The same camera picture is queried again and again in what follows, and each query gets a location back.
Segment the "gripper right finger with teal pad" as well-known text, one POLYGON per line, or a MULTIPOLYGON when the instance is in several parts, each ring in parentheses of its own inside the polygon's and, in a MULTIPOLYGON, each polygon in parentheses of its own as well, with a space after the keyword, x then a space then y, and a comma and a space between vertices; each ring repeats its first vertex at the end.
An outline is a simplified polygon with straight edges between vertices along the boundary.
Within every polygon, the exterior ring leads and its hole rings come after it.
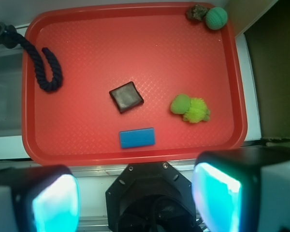
POLYGON ((211 232, 290 232, 290 148, 205 151, 191 189, 211 232))

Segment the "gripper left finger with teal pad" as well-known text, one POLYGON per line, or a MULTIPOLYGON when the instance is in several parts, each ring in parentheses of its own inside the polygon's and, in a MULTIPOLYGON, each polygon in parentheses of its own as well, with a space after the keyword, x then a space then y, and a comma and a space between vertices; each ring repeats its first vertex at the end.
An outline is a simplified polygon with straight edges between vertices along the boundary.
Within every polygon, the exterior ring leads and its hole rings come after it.
POLYGON ((0 169, 0 232, 75 232, 80 190, 63 165, 0 169))

